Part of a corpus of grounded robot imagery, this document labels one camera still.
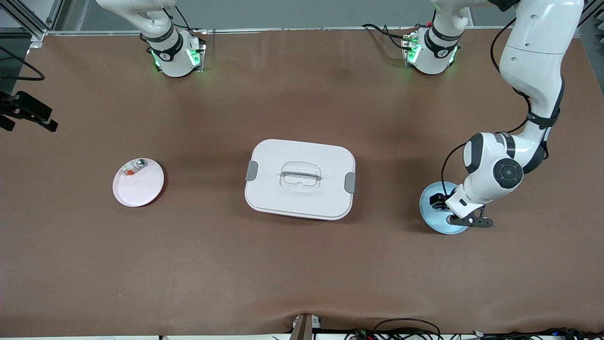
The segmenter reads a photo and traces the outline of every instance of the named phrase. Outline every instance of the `container lid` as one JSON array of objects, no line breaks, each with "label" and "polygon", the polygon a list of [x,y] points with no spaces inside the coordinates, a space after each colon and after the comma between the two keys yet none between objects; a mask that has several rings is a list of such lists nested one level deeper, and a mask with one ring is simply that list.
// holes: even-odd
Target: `container lid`
[{"label": "container lid", "polygon": [[339,220],[352,207],[355,166],[341,146],[265,140],[252,153],[245,199],[258,211]]}]

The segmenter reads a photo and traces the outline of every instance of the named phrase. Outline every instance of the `metal frame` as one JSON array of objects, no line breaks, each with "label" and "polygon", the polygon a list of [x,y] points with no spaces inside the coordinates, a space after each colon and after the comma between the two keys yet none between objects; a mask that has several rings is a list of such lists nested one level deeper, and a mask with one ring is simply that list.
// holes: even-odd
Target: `metal frame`
[{"label": "metal frame", "polygon": [[54,0],[53,7],[48,14],[48,18],[46,19],[46,23],[52,30],[57,27],[57,18],[63,10],[63,5],[65,5],[65,0]]},{"label": "metal frame", "polygon": [[32,40],[41,41],[44,34],[51,30],[21,0],[0,0],[0,7],[32,35]]},{"label": "metal frame", "polygon": [[474,15],[472,14],[472,9],[470,7],[464,7],[461,9],[461,12],[467,16],[467,26],[474,26]]},{"label": "metal frame", "polygon": [[[415,26],[392,26],[391,30],[409,30],[415,28]],[[481,29],[501,29],[503,26],[468,26],[469,30],[481,30]],[[323,30],[323,31],[337,31],[337,30],[372,30],[373,28],[365,28],[360,26],[341,26],[341,27],[317,27],[317,28],[236,28],[236,29],[223,29],[223,30],[194,30],[194,32],[200,34],[245,34],[245,33],[260,33],[264,31],[299,31],[299,30]],[[49,36],[138,36],[140,31],[128,30],[128,31],[49,31]]]}]

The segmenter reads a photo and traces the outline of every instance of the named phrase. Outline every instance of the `green led light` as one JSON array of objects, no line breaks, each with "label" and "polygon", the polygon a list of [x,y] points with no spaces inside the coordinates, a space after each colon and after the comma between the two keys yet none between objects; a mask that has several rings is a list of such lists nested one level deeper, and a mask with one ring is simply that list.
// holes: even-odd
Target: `green led light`
[{"label": "green led light", "polygon": [[155,65],[157,67],[160,67],[159,66],[159,61],[157,60],[157,56],[155,55],[155,52],[153,52],[153,50],[151,50],[151,55],[153,56],[153,59],[155,60]]},{"label": "green led light", "polygon": [[419,54],[421,49],[422,49],[422,46],[420,44],[415,44],[415,46],[413,46],[411,51],[409,51],[408,61],[410,63],[414,63],[417,60],[417,55]]},{"label": "green led light", "polygon": [[457,52],[457,47],[455,47],[455,48],[453,49],[453,52],[451,53],[451,58],[449,59],[449,65],[450,65],[451,63],[453,63],[453,58],[455,57],[455,52]]},{"label": "green led light", "polygon": [[193,64],[193,66],[197,66],[199,65],[199,53],[195,52],[195,51],[191,51],[191,50],[187,50],[188,52],[188,56],[191,59],[191,63]]}]

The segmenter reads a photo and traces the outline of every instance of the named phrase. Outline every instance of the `light blue plate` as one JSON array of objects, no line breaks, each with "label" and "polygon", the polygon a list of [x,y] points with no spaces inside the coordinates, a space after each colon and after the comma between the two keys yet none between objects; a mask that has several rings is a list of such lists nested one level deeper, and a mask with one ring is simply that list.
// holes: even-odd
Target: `light blue plate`
[{"label": "light blue plate", "polygon": [[[451,182],[445,182],[445,188],[450,195],[457,185]],[[447,217],[453,215],[450,211],[436,210],[430,205],[430,196],[443,193],[443,185],[440,182],[432,183],[423,190],[422,196],[419,199],[419,210],[422,213],[423,220],[432,229],[446,235],[455,235],[463,232],[468,227],[452,226],[447,223]]]}]

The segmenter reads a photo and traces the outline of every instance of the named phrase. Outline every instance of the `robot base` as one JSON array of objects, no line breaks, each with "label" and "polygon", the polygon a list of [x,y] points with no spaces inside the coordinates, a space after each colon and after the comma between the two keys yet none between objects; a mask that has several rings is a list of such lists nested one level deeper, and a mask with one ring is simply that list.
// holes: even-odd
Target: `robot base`
[{"label": "robot base", "polygon": [[[445,188],[449,193],[455,189],[457,185],[451,182],[445,182]],[[447,218],[453,213],[451,211],[436,210],[430,205],[430,197],[432,195],[442,193],[443,185],[440,182],[432,183],[424,189],[422,196],[419,199],[419,210],[422,213],[423,220],[432,229],[446,235],[455,235],[463,232],[468,227],[453,226],[447,222]]]},{"label": "robot base", "polygon": [[434,53],[425,47],[424,34],[426,30],[427,28],[420,28],[409,34],[409,41],[401,42],[403,47],[411,49],[411,51],[403,50],[403,60],[407,67],[413,67],[421,73],[428,75],[439,74],[453,64],[459,45],[447,57],[442,59],[436,58]]},{"label": "robot base", "polygon": [[164,62],[155,56],[155,67],[160,73],[164,73],[166,76],[181,78],[188,76],[192,72],[202,72],[204,69],[205,59],[205,42],[200,43],[199,38],[186,32],[185,35],[187,43],[186,48],[183,47],[181,51],[174,57],[171,62]]}]

